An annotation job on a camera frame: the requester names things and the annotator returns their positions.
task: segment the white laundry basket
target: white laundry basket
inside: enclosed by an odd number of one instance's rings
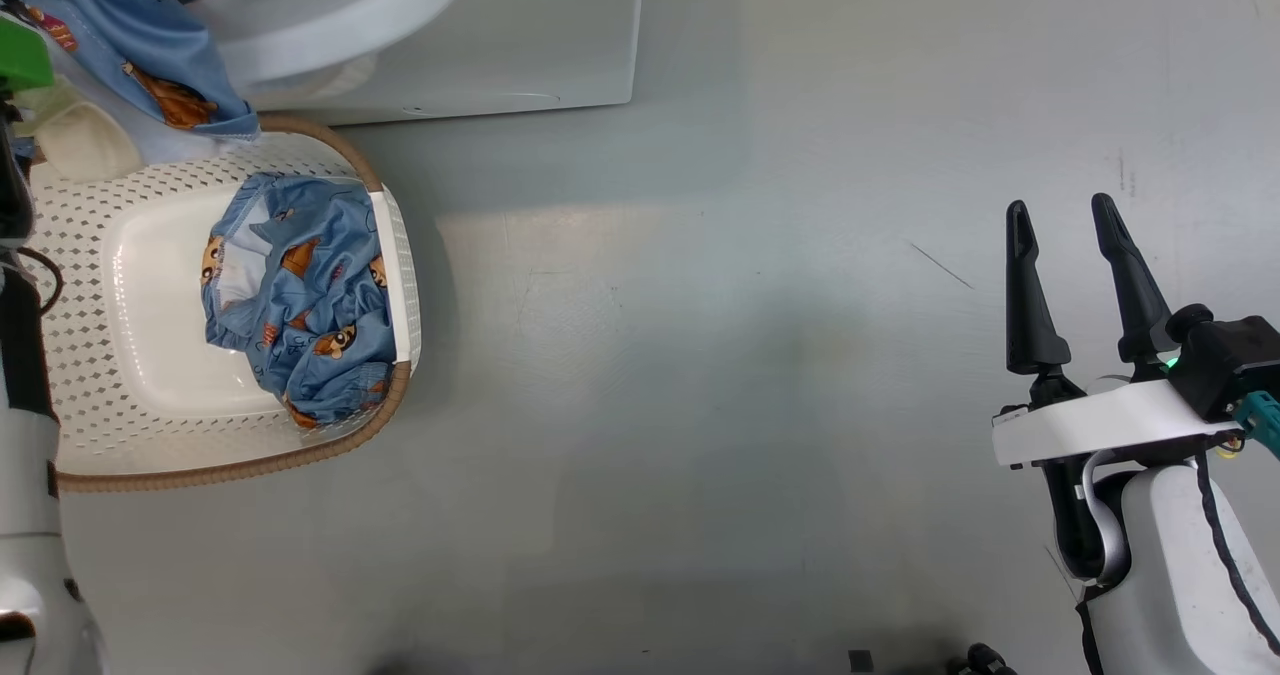
[[[307,465],[364,444],[404,397],[421,336],[399,207],[365,156],[333,131],[283,115],[261,122],[257,142],[218,160],[87,184],[49,168],[32,174],[38,220],[31,246],[65,279],[44,319],[63,488],[175,488]],[[303,429],[257,389],[242,354],[204,342],[198,263],[209,228],[257,172],[358,179],[370,192],[397,352],[374,410]],[[51,287],[42,282],[41,292]]]

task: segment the brown basket rim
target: brown basket rim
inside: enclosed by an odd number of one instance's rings
[[[378,178],[369,160],[353,145],[332,129],[293,115],[264,114],[259,117],[259,122],[262,132],[302,134],[324,142],[338,151],[338,155],[342,155],[356,169],[356,174],[360,175],[369,192],[383,190],[381,179]],[[370,442],[383,429],[383,425],[390,420],[392,415],[399,407],[401,401],[404,400],[410,371],[411,365],[408,362],[397,362],[392,368],[387,398],[379,406],[379,410],[375,411],[374,416],[361,425],[360,429],[334,441],[242,462],[195,468],[191,470],[173,470],[169,473],[78,475],[59,471],[58,484],[60,489],[81,493],[164,491],[243,480],[337,457]]]

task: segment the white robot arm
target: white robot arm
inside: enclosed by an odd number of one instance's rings
[[[96,675],[97,626],[63,548],[40,293],[15,257],[33,215],[6,90],[0,77],[0,675]]]
[[[1256,439],[1275,452],[1280,334],[1262,318],[1216,323],[1202,305],[1170,315],[1115,204],[1093,197],[1111,261],[1129,384],[1085,396],[1036,270],[1025,205],[1007,228],[1007,368],[1036,375],[1030,402],[993,419],[1001,465],[1043,471],[1057,546],[1083,580],[1085,660],[1093,675],[1280,672],[1280,605],[1231,506],[1208,478],[1206,452]],[[1157,356],[1181,346],[1176,365]],[[1097,476],[1097,468],[1137,470]]]

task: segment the teal connector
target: teal connector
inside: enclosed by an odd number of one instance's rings
[[[1276,398],[1262,391],[1251,392],[1244,396],[1231,416],[1244,428],[1249,439],[1257,441],[1271,451],[1271,455],[1280,457],[1280,402],[1276,402]]]

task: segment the blue cartoon-print clothing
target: blue cartoon-print clothing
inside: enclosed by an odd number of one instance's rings
[[[253,175],[210,231],[200,278],[205,339],[247,354],[300,425],[381,402],[396,338],[365,187]]]
[[[178,0],[22,0],[56,46],[152,118],[215,138],[252,138],[205,24]]]

